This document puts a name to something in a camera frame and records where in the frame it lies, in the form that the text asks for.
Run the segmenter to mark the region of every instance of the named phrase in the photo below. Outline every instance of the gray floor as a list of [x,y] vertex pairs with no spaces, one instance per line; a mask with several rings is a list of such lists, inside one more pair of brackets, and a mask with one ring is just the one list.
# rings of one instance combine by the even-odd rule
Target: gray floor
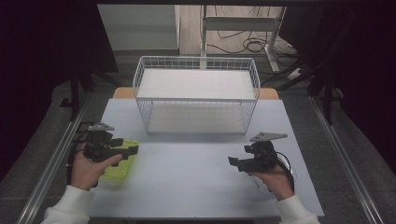
[[[282,40],[279,41],[279,46],[281,46],[283,50],[292,50],[288,49],[285,43],[282,44]],[[194,55],[195,53],[192,51],[184,51],[184,54]],[[112,74],[112,76],[124,85],[130,86],[132,84],[134,69],[137,65],[138,55],[129,53],[120,54],[119,52],[115,52],[115,55],[119,64],[120,73]],[[259,70],[270,72],[265,57],[255,55],[254,59]],[[115,87],[103,81],[101,78],[96,76],[92,77],[96,83],[96,90],[92,93],[89,110],[82,121],[100,120],[106,108],[106,102],[112,97],[115,90]],[[268,77],[271,76],[265,74],[261,75],[262,80]],[[267,85],[276,86],[287,80],[287,77],[282,77]],[[309,81],[308,79],[288,90],[280,91],[279,97],[287,109],[290,123],[303,153],[308,172],[311,175],[314,187],[326,215],[326,217],[321,218],[320,221],[321,223],[369,223],[366,215],[361,209],[360,202],[355,192],[348,184],[347,176],[341,168],[332,145],[306,94],[305,89]],[[18,216],[21,214],[21,210],[30,197],[35,183],[41,176],[41,173],[50,159],[53,149],[57,147],[67,128],[70,118],[70,108],[59,107],[59,104],[64,97],[69,96],[70,89],[68,83],[64,83],[54,90],[52,105],[49,108],[47,116],[37,128],[35,135],[32,137],[19,160],[12,167],[6,178],[0,183],[0,223],[15,223]],[[347,154],[373,197],[384,223],[396,223],[396,216],[394,214],[394,211],[396,211],[395,175],[384,163],[370,141],[347,117],[336,101],[332,104],[332,121],[333,127],[344,144]],[[65,167],[62,166],[55,176],[42,206],[37,211],[34,223],[40,222],[47,207],[53,206],[59,201],[64,192],[65,183]],[[278,218],[276,217],[255,221],[255,223],[277,222]],[[95,218],[92,219],[90,223],[128,222]],[[202,221],[199,223],[217,222]]]

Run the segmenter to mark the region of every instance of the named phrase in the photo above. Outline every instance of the aluminum rail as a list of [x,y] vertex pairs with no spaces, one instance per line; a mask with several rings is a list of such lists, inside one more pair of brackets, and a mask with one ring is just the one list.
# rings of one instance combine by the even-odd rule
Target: aluminum rail
[[364,213],[368,217],[370,223],[383,224],[384,222],[378,213],[375,202],[371,197],[370,192],[367,190],[367,188],[364,186],[363,182],[361,181],[358,172],[353,166],[352,161],[349,159],[347,152],[344,149],[344,146],[342,145],[340,139],[338,138],[337,133],[335,132],[333,126],[329,125],[327,123],[327,120],[324,118],[321,112],[323,111],[323,109],[320,104],[319,98],[310,96],[309,99],[317,112],[318,118],[320,120],[321,125],[324,128],[326,135],[329,137],[329,140],[331,141],[332,148],[334,149],[335,154],[337,155],[342,167],[344,168],[346,177],[348,178],[352,188],[356,193],[356,196],[358,197],[359,202],[361,203]]
[[64,132],[61,142],[52,153],[52,156],[50,157],[43,174],[40,176],[37,184],[35,185],[35,189],[30,195],[16,223],[30,224],[35,220],[35,215],[37,214],[40,205],[44,201],[44,197],[50,188],[53,178],[58,172],[59,166],[63,161],[64,154],[67,152],[67,149],[73,140],[73,136],[78,129],[78,125],[81,122],[82,117],[85,114],[90,99],[90,93],[86,93],[83,96],[81,108],[76,115],[75,120],[70,121],[66,131]]

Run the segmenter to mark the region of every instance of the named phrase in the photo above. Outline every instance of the white tabletop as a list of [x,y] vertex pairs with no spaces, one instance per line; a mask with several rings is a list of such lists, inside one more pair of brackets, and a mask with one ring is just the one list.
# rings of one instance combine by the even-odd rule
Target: white tabletop
[[129,178],[100,180],[91,217],[131,219],[260,218],[278,216],[276,199],[260,191],[251,176],[238,172],[228,157],[252,158],[244,145],[259,132],[286,133],[273,141],[295,173],[295,190],[306,208],[323,216],[285,107],[260,100],[246,135],[147,134],[135,100],[108,102],[103,122],[114,137],[139,141]]

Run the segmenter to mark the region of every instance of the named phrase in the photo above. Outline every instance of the silver metal bracket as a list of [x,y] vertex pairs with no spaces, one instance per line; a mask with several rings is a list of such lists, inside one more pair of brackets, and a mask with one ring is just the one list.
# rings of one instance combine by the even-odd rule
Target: silver metal bracket
[[250,138],[250,142],[266,142],[274,139],[288,137],[285,133],[263,133],[260,132],[256,136]]
[[114,131],[114,130],[116,130],[116,129],[103,123],[102,121],[88,127],[88,131]]

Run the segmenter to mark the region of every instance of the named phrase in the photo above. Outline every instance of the human arm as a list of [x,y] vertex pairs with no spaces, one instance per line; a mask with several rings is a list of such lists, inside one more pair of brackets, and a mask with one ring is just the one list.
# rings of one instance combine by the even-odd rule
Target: human arm
[[93,198],[93,193],[89,190],[97,183],[107,166],[121,159],[122,156],[117,155],[95,163],[85,158],[82,151],[77,152],[73,162],[71,183],[66,187],[61,200],[47,209],[42,224],[88,223],[88,209]]
[[248,174],[257,176],[275,194],[281,224],[319,224],[318,217],[306,210],[300,197],[291,190],[290,181],[280,166],[271,172]]

